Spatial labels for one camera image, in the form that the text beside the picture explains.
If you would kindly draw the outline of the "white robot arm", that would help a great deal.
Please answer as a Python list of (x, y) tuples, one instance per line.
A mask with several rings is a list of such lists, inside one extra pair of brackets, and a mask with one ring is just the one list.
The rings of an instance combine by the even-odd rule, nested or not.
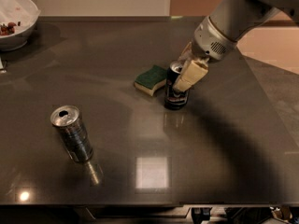
[(208, 72), (208, 65), (223, 60), (250, 30), (264, 24), (279, 12), (299, 22), (299, 0), (222, 0), (206, 16), (182, 52), (180, 75), (173, 88), (183, 92)]

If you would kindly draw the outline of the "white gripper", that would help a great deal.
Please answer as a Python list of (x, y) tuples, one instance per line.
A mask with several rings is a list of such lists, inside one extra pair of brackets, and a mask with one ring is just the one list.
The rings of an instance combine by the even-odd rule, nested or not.
[(173, 89), (185, 92), (208, 73), (208, 59), (192, 59), (208, 57), (211, 61), (223, 60), (236, 47), (231, 41), (217, 30), (209, 17), (205, 17), (193, 34), (192, 43), (189, 42), (178, 57), (183, 62), (183, 68), (176, 79)]

